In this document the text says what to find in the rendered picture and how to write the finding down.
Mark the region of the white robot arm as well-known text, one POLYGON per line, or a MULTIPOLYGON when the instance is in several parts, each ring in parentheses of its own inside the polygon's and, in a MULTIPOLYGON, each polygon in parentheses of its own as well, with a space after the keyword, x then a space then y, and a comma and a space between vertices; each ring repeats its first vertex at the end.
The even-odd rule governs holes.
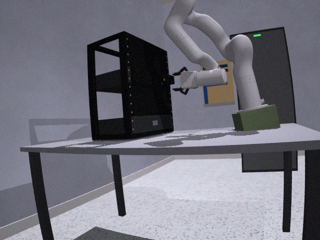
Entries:
POLYGON ((265 102, 260 98, 253 72, 253 45, 250 39, 239 34, 230 40, 214 19, 206 14, 194 12, 194 6, 195 0, 176 0, 164 23, 164 31, 190 62, 206 69, 197 72, 198 85, 201 87, 226 84, 227 73, 211 56, 200 50, 183 30, 184 24, 202 31, 226 60, 234 62, 233 77, 242 109, 236 113, 267 107, 268 104, 262 105, 265 102))

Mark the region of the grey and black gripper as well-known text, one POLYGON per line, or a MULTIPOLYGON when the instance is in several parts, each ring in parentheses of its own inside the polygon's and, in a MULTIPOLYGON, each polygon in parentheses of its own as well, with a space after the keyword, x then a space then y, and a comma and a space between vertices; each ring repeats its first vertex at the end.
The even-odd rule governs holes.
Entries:
POLYGON ((187 95, 189 89, 199 87, 197 83, 197 71, 188 71, 184 66, 179 72, 172 74, 173 76, 180 76, 180 88, 173 88, 174 91, 180 91, 182 94, 187 95), (185 71, 184 71, 185 70, 185 71), (185 89, 185 92, 183 91, 185 89))

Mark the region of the black open-frame rack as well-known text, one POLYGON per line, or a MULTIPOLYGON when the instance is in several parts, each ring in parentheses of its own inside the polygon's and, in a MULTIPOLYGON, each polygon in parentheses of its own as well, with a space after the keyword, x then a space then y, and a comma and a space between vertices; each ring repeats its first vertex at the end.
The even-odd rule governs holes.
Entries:
POLYGON ((87 45, 91 136, 100 140, 133 141, 173 133, 167 51, 126 31, 87 45), (100 45, 119 40, 119 52, 100 45), (96 75, 95 51, 119 57, 120 69, 96 75), (122 118, 98 119, 97 92, 122 95, 122 118))

